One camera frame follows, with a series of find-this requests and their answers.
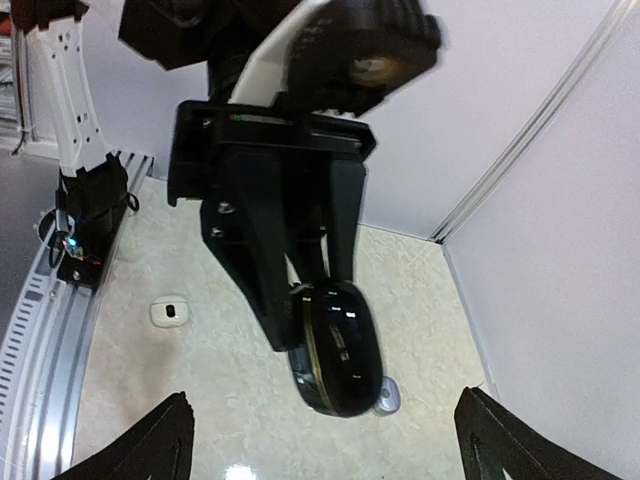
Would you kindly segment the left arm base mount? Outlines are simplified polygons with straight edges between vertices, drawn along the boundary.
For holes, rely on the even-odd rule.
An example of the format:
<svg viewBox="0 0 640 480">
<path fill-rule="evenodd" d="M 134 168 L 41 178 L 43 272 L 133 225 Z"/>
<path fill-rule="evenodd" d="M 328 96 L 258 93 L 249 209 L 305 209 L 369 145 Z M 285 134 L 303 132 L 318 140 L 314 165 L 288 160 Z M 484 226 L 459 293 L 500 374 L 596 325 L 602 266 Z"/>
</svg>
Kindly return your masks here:
<svg viewBox="0 0 640 480">
<path fill-rule="evenodd" d="M 58 176 L 54 209 L 44 221 L 53 228 L 46 247 L 59 280 L 98 288 L 124 216 L 140 208 L 128 180 L 119 152 L 107 153 L 103 164 L 75 177 Z"/>
</svg>

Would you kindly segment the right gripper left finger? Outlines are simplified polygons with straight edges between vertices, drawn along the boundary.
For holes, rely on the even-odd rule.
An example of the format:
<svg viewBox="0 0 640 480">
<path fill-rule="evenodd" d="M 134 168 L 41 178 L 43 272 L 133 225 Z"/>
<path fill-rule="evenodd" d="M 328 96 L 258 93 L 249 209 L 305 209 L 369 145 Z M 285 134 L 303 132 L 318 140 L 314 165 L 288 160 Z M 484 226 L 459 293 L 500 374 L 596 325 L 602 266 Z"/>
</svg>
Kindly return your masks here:
<svg viewBox="0 0 640 480">
<path fill-rule="evenodd" d="M 195 418 L 185 392 L 175 392 L 115 441 L 59 474 L 79 480 L 188 480 Z"/>
</svg>

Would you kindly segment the white earbud charging case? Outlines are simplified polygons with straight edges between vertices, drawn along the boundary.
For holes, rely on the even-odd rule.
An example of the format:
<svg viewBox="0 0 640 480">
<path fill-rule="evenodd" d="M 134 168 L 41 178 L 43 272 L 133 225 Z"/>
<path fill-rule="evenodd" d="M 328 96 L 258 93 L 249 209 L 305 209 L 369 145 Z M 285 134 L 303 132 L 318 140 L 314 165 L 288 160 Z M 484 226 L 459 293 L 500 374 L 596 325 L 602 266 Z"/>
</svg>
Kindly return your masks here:
<svg viewBox="0 0 640 480">
<path fill-rule="evenodd" d="M 179 328 L 190 320 L 188 302 L 179 295 L 156 298 L 150 305 L 149 314 L 151 323 L 162 329 Z"/>
</svg>

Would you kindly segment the purple earbud charging case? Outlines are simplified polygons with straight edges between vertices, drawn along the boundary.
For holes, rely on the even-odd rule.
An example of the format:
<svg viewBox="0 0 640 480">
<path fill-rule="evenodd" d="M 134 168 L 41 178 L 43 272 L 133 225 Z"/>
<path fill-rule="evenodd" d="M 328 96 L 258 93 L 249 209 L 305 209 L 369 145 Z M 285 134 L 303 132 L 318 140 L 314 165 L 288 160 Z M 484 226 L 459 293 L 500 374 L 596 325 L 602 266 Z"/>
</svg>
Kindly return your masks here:
<svg viewBox="0 0 640 480">
<path fill-rule="evenodd" d="M 382 381 L 379 397 L 372 408 L 375 415 L 380 417 L 390 416 L 401 409 L 401 393 L 397 382 L 388 376 Z"/>
</svg>

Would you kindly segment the black earbud charging case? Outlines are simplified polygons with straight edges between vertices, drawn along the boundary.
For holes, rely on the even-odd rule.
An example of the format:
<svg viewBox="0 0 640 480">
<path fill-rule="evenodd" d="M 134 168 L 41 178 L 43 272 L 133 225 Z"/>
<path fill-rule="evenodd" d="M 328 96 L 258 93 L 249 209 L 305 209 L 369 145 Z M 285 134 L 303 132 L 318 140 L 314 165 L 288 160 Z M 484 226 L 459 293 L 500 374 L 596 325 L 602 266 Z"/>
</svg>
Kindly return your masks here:
<svg viewBox="0 0 640 480">
<path fill-rule="evenodd" d="M 288 351 L 294 384 L 322 415 L 367 413 L 382 390 L 384 367 L 366 298 L 348 281 L 323 280 L 291 290 L 296 344 Z"/>
</svg>

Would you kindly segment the aluminium front rail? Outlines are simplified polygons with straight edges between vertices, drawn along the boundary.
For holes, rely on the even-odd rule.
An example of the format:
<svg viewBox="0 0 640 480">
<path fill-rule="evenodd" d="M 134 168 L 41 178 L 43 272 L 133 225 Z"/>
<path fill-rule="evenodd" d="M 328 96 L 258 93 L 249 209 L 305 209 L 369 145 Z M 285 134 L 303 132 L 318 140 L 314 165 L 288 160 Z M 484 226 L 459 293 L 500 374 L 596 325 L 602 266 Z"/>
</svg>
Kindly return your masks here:
<svg viewBox="0 0 640 480">
<path fill-rule="evenodd" d="M 104 295 L 67 284 L 40 240 L 1 344 L 1 476 L 70 468 L 89 350 Z"/>
</svg>

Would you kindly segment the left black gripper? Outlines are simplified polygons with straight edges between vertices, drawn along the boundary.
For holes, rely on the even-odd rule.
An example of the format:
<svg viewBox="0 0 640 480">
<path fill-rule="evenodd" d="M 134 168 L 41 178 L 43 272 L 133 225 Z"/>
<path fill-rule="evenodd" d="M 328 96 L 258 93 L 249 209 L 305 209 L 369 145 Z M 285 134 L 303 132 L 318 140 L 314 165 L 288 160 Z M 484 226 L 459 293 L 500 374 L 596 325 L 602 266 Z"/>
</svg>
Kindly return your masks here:
<svg viewBox="0 0 640 480">
<path fill-rule="evenodd" d="M 361 162 L 375 148 L 370 127 L 355 120 L 196 100 L 177 107 L 167 202 L 202 200 L 203 240 L 276 352 L 297 343 L 286 254 L 303 283 L 354 279 Z M 300 165 L 285 150 L 358 161 L 323 162 L 300 183 Z"/>
</svg>

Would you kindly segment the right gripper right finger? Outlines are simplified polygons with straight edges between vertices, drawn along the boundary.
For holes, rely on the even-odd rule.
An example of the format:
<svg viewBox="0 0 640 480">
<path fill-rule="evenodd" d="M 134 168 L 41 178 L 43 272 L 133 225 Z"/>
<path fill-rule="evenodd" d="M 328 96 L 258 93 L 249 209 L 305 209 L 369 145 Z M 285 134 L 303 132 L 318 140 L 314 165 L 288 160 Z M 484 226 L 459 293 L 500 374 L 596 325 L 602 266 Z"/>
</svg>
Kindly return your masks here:
<svg viewBox="0 0 640 480">
<path fill-rule="evenodd" d="M 463 389 L 454 421 L 467 479 L 613 479 L 544 438 L 478 387 Z"/>
</svg>

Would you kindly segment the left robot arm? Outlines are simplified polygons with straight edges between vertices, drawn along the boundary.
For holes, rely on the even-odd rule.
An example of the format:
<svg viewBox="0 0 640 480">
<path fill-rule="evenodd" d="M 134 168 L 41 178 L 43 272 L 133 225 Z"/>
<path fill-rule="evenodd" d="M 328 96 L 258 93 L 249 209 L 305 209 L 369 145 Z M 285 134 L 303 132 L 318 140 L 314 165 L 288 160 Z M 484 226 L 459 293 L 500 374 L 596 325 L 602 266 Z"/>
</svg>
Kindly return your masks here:
<svg viewBox="0 0 640 480">
<path fill-rule="evenodd" d="M 379 343 L 354 282 L 377 142 L 362 116 L 432 70 L 443 44 L 418 1 L 14 1 L 40 57 L 59 149 L 51 265 L 96 286 L 139 203 L 98 124 L 82 54 L 87 15 L 172 71 L 205 64 L 208 96 L 176 111 L 167 200 L 200 202 L 208 250 L 270 346 L 371 364 Z"/>
</svg>

